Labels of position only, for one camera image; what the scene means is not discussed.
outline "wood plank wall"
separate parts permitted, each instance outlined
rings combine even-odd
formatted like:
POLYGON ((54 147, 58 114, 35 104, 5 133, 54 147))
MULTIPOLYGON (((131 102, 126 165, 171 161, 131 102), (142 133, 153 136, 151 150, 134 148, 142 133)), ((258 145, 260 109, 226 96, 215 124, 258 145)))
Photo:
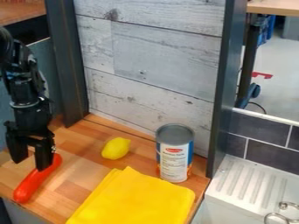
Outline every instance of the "wood plank wall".
POLYGON ((206 157, 225 0, 74 0, 90 112, 154 134, 195 130, 206 157))

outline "yellow lemon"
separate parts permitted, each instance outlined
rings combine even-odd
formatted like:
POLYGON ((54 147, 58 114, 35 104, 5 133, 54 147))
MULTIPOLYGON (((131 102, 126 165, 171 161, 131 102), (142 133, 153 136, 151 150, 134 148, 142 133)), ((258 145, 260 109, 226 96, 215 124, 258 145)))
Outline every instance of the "yellow lemon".
POLYGON ((122 158, 126 156, 129 151, 129 144, 131 140, 117 137, 105 144, 104 149, 101 152, 101 155, 104 158, 109 158, 112 160, 116 160, 117 158, 122 158))

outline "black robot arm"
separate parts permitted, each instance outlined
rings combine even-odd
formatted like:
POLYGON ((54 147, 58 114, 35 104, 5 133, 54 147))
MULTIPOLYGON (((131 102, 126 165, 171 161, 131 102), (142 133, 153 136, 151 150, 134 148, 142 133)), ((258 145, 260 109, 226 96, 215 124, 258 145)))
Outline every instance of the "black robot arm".
POLYGON ((31 50, 0 27, 0 72, 14 111, 15 122, 5 122, 6 144, 15 163, 28 157, 28 145, 35 148, 39 171, 52 164, 55 144, 47 128, 52 108, 44 96, 45 82, 31 50))

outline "yellow cloth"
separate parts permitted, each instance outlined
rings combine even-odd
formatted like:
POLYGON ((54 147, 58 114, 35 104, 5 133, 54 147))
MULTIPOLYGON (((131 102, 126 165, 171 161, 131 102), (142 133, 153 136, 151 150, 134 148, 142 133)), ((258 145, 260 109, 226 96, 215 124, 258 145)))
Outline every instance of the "yellow cloth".
POLYGON ((188 188, 113 169, 66 224, 182 224, 194 199, 188 188))

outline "can label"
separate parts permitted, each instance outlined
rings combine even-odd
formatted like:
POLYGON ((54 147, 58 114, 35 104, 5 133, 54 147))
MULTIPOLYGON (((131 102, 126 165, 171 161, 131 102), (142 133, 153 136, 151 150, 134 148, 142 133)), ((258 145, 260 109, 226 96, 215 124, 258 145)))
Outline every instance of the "can label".
POLYGON ((192 154, 193 142, 179 146, 158 143, 156 158, 160 177, 173 183, 187 180, 192 154))

